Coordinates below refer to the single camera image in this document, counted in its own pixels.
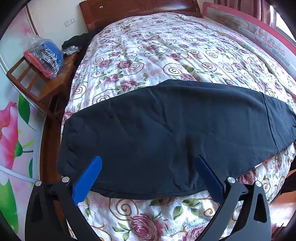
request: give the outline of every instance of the bed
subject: bed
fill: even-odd
[[[239,33],[206,17],[177,12],[198,12],[194,0],[131,3],[129,8],[116,0],[80,3],[88,30],[105,28],[93,38],[76,71],[62,129],[81,109],[167,79],[253,89],[286,102],[296,113],[293,78]],[[238,181],[261,181],[271,202],[295,155],[292,144]],[[219,204],[207,191],[155,200],[113,199],[89,192],[78,206],[103,241],[191,241],[202,233]],[[241,206],[239,202],[223,237],[230,234]]]

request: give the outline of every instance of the wooden nightstand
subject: wooden nightstand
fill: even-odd
[[[77,53],[74,53],[64,59],[63,68],[58,72],[57,76],[54,79],[47,79],[34,65],[32,65],[25,57],[22,57],[8,72],[8,79],[25,95],[27,96],[33,103],[35,103],[45,114],[50,116],[53,120],[58,119],[56,112],[51,111],[48,107],[48,102],[55,95],[62,94],[65,99],[69,98],[68,88],[71,74],[74,70],[74,63],[77,59]],[[23,62],[26,61],[29,65],[23,73],[19,76],[19,78],[15,78],[12,73],[16,70],[16,68]],[[30,80],[28,87],[24,87],[21,84],[21,81],[28,74],[30,70],[33,70],[36,74]],[[39,95],[36,96],[32,93],[32,87],[37,82],[38,79],[42,79],[44,81],[44,85],[42,89],[39,91]]]

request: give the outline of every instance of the red item in plastic bag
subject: red item in plastic bag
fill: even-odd
[[[52,71],[47,71],[41,63],[35,58],[33,54],[29,52],[29,50],[24,52],[24,57],[29,60],[32,65],[34,65],[46,78],[50,78],[52,76]]]

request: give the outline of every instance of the wall outlet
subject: wall outlet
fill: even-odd
[[[73,18],[71,18],[71,19],[69,19],[69,20],[67,20],[67,21],[65,22],[65,26],[68,27],[69,25],[71,25],[71,24],[73,24],[73,23],[75,23],[75,22],[76,22],[76,18],[73,17]]]
[[[67,20],[67,21],[65,22],[65,26],[66,26],[66,27],[68,27],[70,24],[71,24],[71,23],[70,23],[70,20]]]

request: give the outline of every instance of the floral bedspread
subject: floral bedspread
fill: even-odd
[[[166,79],[253,89],[286,102],[296,112],[294,80],[258,46],[209,19],[159,13],[113,23],[93,38],[73,79],[63,123],[90,105]],[[294,156],[292,144],[238,181],[261,181],[270,202]],[[110,199],[89,192],[79,208],[103,241],[191,241],[218,204],[207,191],[156,200]],[[223,237],[230,234],[240,208],[238,203]]]

